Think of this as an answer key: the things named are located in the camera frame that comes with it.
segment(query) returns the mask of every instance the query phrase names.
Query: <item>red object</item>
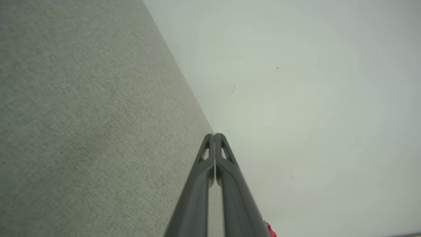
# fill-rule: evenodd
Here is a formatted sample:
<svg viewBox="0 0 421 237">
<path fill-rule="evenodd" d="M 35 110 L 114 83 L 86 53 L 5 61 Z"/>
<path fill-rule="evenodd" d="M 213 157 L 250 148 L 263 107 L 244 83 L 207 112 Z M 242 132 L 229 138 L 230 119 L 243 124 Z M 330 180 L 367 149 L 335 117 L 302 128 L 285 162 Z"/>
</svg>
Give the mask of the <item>red object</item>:
<svg viewBox="0 0 421 237">
<path fill-rule="evenodd" d="M 269 229 L 270 236 L 271 237 L 276 237 L 276 233 L 272 230 L 272 227 L 270 225 L 267 225 L 267 228 Z"/>
</svg>

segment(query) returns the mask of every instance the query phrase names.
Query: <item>white wall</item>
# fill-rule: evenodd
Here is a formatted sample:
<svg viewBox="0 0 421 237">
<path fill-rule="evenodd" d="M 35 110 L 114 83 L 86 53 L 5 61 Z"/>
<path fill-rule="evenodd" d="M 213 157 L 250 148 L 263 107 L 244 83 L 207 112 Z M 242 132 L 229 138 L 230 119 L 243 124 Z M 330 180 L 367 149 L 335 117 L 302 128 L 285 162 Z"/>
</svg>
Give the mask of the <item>white wall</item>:
<svg viewBox="0 0 421 237">
<path fill-rule="evenodd" d="M 421 1 L 145 3 L 278 236 L 421 232 Z"/>
</svg>

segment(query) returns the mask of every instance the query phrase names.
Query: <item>gray fabric wall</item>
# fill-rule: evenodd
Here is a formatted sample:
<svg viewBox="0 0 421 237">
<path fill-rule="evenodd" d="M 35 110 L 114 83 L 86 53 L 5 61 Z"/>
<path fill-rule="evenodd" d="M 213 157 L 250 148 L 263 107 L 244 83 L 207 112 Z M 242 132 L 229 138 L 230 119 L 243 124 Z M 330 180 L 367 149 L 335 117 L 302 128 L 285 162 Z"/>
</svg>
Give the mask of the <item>gray fabric wall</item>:
<svg viewBox="0 0 421 237">
<path fill-rule="evenodd" d="M 0 236 L 162 236 L 212 129 L 143 2 L 0 4 Z"/>
</svg>

